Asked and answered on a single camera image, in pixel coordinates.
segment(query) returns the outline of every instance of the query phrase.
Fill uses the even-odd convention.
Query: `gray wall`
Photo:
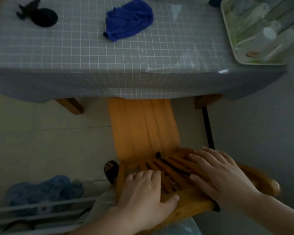
[[[272,176],[279,200],[294,208],[294,57],[290,72],[237,101],[208,107],[215,147]],[[194,217],[203,234],[270,234],[242,215],[206,212]]]

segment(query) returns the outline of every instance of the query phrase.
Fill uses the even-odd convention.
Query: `wooden chair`
[[[162,201],[173,194],[180,196],[175,211],[154,229],[216,209],[216,203],[195,187],[188,177],[192,173],[209,181],[206,173],[189,157],[190,153],[195,154],[194,150],[180,148],[180,137],[169,99],[112,98],[109,111],[114,146],[121,161],[116,186],[117,201],[127,174],[151,169],[162,172]],[[259,191],[272,196],[279,194],[277,182],[254,168],[238,165]]]

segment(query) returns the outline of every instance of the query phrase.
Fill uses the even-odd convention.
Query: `slipper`
[[[106,171],[106,166],[108,166],[108,163],[111,163],[112,167],[110,167]],[[106,175],[107,179],[113,185],[114,178],[116,178],[118,176],[118,173],[119,173],[119,165],[115,161],[108,161],[106,163],[105,167],[104,167],[104,171],[105,171],[105,175]]]

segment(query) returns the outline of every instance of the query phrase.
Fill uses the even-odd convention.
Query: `gray checkered tablecloth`
[[[130,38],[102,35],[106,12],[130,0],[42,0],[51,28],[21,21],[0,3],[0,93],[31,102],[76,96],[128,99],[221,93],[233,99],[277,80],[284,67],[235,62],[219,9],[193,0],[144,0],[153,24]]]

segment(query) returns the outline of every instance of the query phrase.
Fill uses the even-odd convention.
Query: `crumpled blue rag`
[[[39,184],[21,182],[13,185],[6,193],[10,206],[29,205],[43,201],[63,201],[77,199],[84,193],[80,182],[71,182],[67,176],[58,175]],[[69,209],[70,205],[18,210],[18,216],[29,216],[43,213],[60,212]]]
[[[143,0],[132,0],[107,12],[103,36],[111,41],[136,35],[152,24],[152,8]]]

